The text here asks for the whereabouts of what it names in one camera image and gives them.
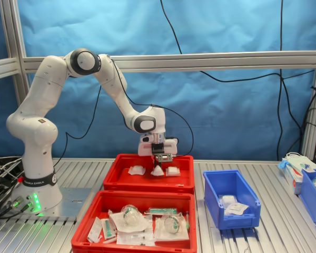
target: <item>plastic container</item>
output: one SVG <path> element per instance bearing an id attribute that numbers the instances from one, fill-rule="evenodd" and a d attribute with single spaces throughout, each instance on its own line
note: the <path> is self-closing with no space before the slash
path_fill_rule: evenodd
<path id="1" fill-rule="evenodd" d="M 204 171 L 205 202 L 216 227 L 222 229 L 259 226 L 261 203 L 238 170 Z M 219 195 L 235 195 L 238 202 L 248 205 L 243 215 L 224 215 Z"/>
<path id="2" fill-rule="evenodd" d="M 159 247 L 117 245 L 116 242 L 104 244 L 104 238 L 99 243 L 90 243 L 87 235 L 96 217 L 107 218 L 108 210 L 120 212 L 125 205 L 134 205 L 141 213 L 149 207 L 166 208 L 176 207 L 184 216 L 190 212 L 189 240 L 160 241 L 155 244 Z M 168 253 L 183 252 L 196 253 L 196 225 L 194 195 L 185 193 L 158 193 L 158 192 L 130 192 L 130 191 L 99 191 L 93 199 L 83 220 L 72 238 L 73 253 Z"/>
<path id="3" fill-rule="evenodd" d="M 130 175 L 131 166 L 140 165 L 144 175 Z M 180 176 L 167 177 L 165 169 L 178 167 Z M 140 157 L 136 154 L 119 154 L 106 175 L 103 185 L 105 190 L 144 191 L 144 192 L 178 192 L 194 193 L 193 157 L 175 157 L 172 162 L 162 163 L 163 176 L 153 176 L 154 163 L 152 157 Z"/>
<path id="4" fill-rule="evenodd" d="M 316 224 L 316 187 L 312 183 L 312 179 L 316 177 L 316 172 L 307 173 L 302 170 L 302 174 L 303 181 L 300 197 L 311 219 Z"/>

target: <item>black joint cap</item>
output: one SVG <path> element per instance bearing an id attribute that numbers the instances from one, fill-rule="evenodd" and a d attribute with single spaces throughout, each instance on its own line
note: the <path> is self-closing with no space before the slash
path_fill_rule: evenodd
<path id="1" fill-rule="evenodd" d="M 95 59 L 95 65 L 90 70 L 84 70 L 78 64 L 78 60 L 77 60 L 78 56 L 83 52 L 90 53 Z M 72 52 L 72 54 L 70 56 L 70 65 L 77 74 L 90 75 L 90 74 L 98 72 L 101 69 L 101 59 L 97 54 L 95 54 L 91 50 L 86 49 L 86 48 L 79 48 L 79 49 L 76 49 L 75 51 Z"/>

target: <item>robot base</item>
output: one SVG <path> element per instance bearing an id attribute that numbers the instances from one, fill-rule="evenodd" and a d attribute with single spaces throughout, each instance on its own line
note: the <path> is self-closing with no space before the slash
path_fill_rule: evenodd
<path id="1" fill-rule="evenodd" d="M 62 200 L 62 194 L 57 184 L 54 186 L 47 184 L 41 187 L 28 187 L 21 183 L 12 191 L 11 199 L 14 201 L 18 197 L 23 198 L 20 204 L 21 208 L 28 202 L 32 203 L 24 213 L 33 215 L 56 206 Z"/>

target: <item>blue plastic bin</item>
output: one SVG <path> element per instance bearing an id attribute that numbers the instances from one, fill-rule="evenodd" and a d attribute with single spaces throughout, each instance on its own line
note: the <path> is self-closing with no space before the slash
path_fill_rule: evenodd
<path id="1" fill-rule="evenodd" d="M 205 202 L 218 229 L 259 226 L 261 203 L 238 170 L 204 171 L 204 177 Z M 249 207 L 243 215 L 225 216 L 219 195 L 235 195 L 239 203 Z"/>
<path id="2" fill-rule="evenodd" d="M 316 177 L 316 172 L 307 173 L 302 170 L 302 173 L 303 181 L 300 197 L 311 219 L 316 224 L 316 187 L 312 183 L 312 179 Z"/>

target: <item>red plastic bin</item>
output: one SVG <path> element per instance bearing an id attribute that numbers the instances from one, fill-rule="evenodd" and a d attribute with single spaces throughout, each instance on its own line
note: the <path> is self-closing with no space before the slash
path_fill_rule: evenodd
<path id="1" fill-rule="evenodd" d="M 132 166 L 141 165 L 144 175 L 130 175 Z M 180 176 L 167 177 L 165 169 L 169 166 L 177 167 Z M 119 154 L 106 175 L 103 185 L 105 190 L 144 191 L 144 192 L 178 192 L 194 193 L 193 157 L 175 157 L 172 162 L 162 163 L 163 176 L 151 175 L 154 163 L 151 157 L 140 157 L 137 154 Z"/>
<path id="2" fill-rule="evenodd" d="M 96 217 L 107 218 L 108 210 L 120 212 L 125 205 L 134 205 L 141 213 L 149 207 L 177 208 L 178 212 L 190 212 L 189 240 L 156 242 L 156 246 L 132 246 L 117 245 L 115 242 L 104 244 L 104 237 L 99 243 L 91 243 L 87 240 L 89 231 Z M 194 195 L 187 193 L 158 193 L 158 192 L 130 192 L 130 191 L 99 191 L 93 199 L 88 211 L 72 238 L 73 253 L 196 253 L 196 225 L 195 225 L 195 201 Z"/>

